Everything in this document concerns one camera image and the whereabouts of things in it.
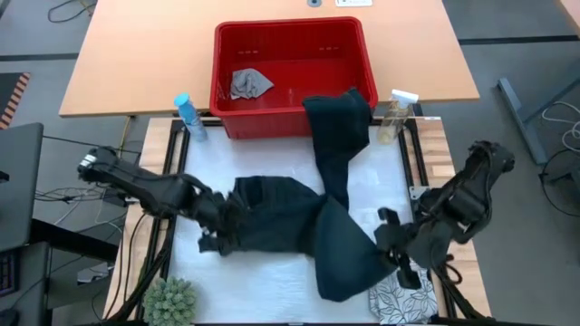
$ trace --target metal stand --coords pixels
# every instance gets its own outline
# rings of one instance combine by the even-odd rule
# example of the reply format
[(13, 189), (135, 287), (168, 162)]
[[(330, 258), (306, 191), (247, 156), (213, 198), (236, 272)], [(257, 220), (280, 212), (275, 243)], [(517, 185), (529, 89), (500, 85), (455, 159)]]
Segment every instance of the metal stand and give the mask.
[(575, 86), (580, 84), (580, 60), (575, 62), (567, 72), (561, 76), (556, 85), (549, 90), (541, 100), (536, 100), (532, 104), (522, 106), (514, 89), (507, 78), (498, 81), (498, 88), (506, 101), (509, 110), (517, 122), (519, 131), (526, 141), (527, 147), (534, 161), (540, 165), (547, 162), (546, 150), (539, 141), (536, 127), (532, 125), (532, 119), (550, 107), (555, 101), (561, 99), (569, 93)]
[(35, 244), (42, 241), (54, 248), (113, 263), (119, 250), (117, 245), (32, 219), (29, 243)]

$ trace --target white sticker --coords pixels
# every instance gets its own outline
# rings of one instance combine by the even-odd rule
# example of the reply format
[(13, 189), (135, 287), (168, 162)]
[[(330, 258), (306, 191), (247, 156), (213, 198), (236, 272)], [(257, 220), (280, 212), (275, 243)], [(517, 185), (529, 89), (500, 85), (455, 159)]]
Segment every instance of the white sticker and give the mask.
[(335, 0), (337, 6), (371, 6), (372, 0)]

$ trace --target red plastic basket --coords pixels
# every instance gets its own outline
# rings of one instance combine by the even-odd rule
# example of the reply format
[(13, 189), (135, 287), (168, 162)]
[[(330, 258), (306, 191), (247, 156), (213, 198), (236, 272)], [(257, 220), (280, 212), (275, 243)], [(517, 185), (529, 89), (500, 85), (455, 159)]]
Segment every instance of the red plastic basket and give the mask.
[[(232, 73), (254, 68), (274, 87), (231, 100)], [(308, 136), (303, 99), (352, 87), (377, 104), (361, 22), (353, 17), (223, 23), (216, 29), (209, 108), (231, 139)]]

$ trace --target patterned cloth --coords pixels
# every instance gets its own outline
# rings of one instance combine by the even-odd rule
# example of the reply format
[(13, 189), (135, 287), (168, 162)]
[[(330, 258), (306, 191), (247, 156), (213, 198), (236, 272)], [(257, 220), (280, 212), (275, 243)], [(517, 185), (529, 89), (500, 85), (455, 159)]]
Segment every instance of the patterned cloth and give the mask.
[(397, 273), (391, 273), (369, 290), (371, 312), (379, 317), (381, 324), (427, 323), (438, 312), (433, 283), (427, 277), (428, 271), (414, 262), (411, 263), (411, 269), (419, 272), (419, 290), (401, 288)]

